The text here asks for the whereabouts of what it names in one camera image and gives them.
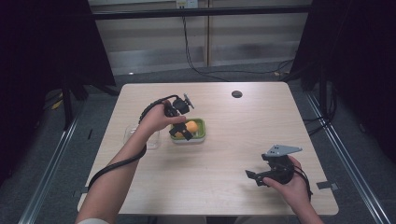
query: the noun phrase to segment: hand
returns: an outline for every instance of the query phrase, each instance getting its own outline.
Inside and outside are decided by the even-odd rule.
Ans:
[[[150,109],[147,115],[140,121],[140,129],[144,128],[149,133],[155,133],[164,129],[169,124],[181,123],[186,121],[185,116],[166,117],[164,114],[165,105],[170,104],[169,101],[163,101],[160,105],[155,105]]]
[[[296,159],[292,156],[289,156],[289,158],[295,166],[301,169],[301,164]],[[296,212],[297,208],[311,206],[306,191],[305,181],[299,175],[294,174],[293,179],[286,185],[282,185],[268,177],[265,177],[263,181],[266,185],[276,189],[280,194],[282,194],[283,198],[294,212]]]

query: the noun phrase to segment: yellow object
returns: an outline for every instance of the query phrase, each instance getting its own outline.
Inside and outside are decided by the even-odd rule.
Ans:
[[[190,133],[196,133],[199,130],[198,124],[194,120],[190,120],[186,123],[187,130]],[[175,133],[175,137],[183,137],[182,133]]]

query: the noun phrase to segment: wooden tabletop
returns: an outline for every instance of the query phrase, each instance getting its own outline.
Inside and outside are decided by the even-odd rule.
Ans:
[[[232,97],[241,91],[241,98]],[[289,206],[271,188],[257,187],[245,170],[270,170],[262,153],[273,145],[301,147],[292,156],[301,162],[311,183],[312,204],[320,215],[335,215],[337,203],[287,84],[282,82],[214,82],[128,84],[122,88],[99,148],[92,176],[120,150],[125,129],[137,123],[150,103],[168,95],[195,106],[186,117],[205,121],[205,141],[177,145],[169,127],[160,131],[158,148],[139,162],[121,214],[283,216]],[[78,208],[85,195],[81,197]]]

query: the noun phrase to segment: person's right hand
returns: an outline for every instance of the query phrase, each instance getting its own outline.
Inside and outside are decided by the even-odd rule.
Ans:
[[[291,162],[293,162],[294,166],[297,166],[300,169],[302,168],[301,164],[296,159],[292,156],[289,156],[289,158]],[[293,179],[286,185],[282,185],[269,177],[265,177],[263,181],[266,185],[276,189],[280,194],[282,194],[286,203],[290,205],[294,212],[296,212],[295,209],[298,207],[307,205],[311,206],[308,193],[306,191],[305,181],[299,175],[294,174]]]

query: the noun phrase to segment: clear plastic container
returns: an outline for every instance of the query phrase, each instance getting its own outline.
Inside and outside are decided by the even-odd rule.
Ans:
[[[131,137],[131,135],[134,133],[134,131],[136,131],[137,126],[138,124],[132,124],[125,129],[123,144],[125,144],[128,141],[128,139]],[[155,132],[148,139],[147,145],[148,145],[148,149],[155,149],[160,146],[160,131]]]

